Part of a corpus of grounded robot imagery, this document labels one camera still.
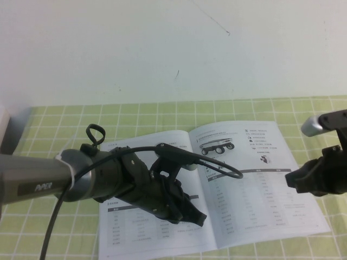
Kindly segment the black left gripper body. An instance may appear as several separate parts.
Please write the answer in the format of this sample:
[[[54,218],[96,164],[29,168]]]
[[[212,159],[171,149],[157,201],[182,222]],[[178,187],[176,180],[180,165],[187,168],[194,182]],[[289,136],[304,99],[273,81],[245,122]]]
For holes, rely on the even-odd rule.
[[[159,156],[148,168],[135,153],[124,155],[120,161],[127,174],[124,180],[131,188],[119,199],[172,223],[168,200],[170,194],[177,192],[176,177],[181,167]]]

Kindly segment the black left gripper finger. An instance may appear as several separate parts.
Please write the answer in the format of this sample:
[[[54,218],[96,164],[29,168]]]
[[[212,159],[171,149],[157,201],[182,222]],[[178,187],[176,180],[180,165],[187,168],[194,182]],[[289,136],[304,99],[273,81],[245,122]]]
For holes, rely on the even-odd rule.
[[[207,215],[198,210],[191,202],[189,195],[183,191],[182,183],[179,180],[176,180],[176,187],[176,205],[181,214],[179,221],[203,226]]]
[[[168,200],[168,208],[171,211],[171,221],[173,224],[178,224],[180,223],[179,218],[181,217],[181,214],[179,212],[179,209],[176,205],[176,193],[170,194],[169,195],[169,200]]]

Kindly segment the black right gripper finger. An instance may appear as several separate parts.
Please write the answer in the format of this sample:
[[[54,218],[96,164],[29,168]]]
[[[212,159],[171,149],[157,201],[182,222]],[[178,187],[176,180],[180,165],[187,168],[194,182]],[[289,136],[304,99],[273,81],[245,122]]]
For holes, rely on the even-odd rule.
[[[308,175],[289,173],[287,185],[295,189],[297,193],[327,194],[315,179]]]
[[[324,166],[324,159],[313,159],[310,160],[304,165],[290,173],[295,173],[295,174],[303,174],[306,176],[310,176],[315,179],[315,181],[318,183],[319,186],[323,185],[323,177],[322,177],[322,171],[323,171],[323,166]]]

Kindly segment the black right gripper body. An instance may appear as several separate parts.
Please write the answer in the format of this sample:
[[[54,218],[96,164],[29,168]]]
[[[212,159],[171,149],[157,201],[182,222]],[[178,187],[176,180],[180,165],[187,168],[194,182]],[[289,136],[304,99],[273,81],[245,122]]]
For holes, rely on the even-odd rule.
[[[340,146],[322,149],[322,195],[346,193],[346,152]]]

